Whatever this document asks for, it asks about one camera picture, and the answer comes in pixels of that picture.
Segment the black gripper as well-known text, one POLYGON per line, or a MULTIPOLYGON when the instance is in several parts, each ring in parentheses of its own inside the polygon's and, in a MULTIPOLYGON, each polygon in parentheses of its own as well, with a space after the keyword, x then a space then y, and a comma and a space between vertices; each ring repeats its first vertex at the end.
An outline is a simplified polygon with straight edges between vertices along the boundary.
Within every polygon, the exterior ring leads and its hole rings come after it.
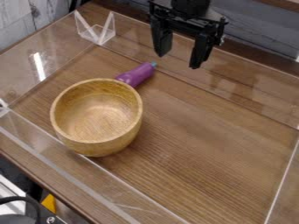
POLYGON ((208 59, 213 44, 224 42, 227 18, 211 8, 211 0, 148 0, 153 50, 163 57, 172 49, 173 31, 195 36, 189 68, 208 59))

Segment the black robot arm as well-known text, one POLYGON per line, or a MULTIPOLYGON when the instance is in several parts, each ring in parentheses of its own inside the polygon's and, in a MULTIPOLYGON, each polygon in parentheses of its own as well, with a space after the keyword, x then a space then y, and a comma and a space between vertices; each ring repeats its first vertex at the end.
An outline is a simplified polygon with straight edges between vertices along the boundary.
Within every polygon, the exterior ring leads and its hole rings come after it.
POLYGON ((207 61, 213 46, 224 42, 227 18, 211 8, 211 0, 148 0, 153 50, 163 57, 173 45, 173 32, 193 37, 189 68, 207 61))

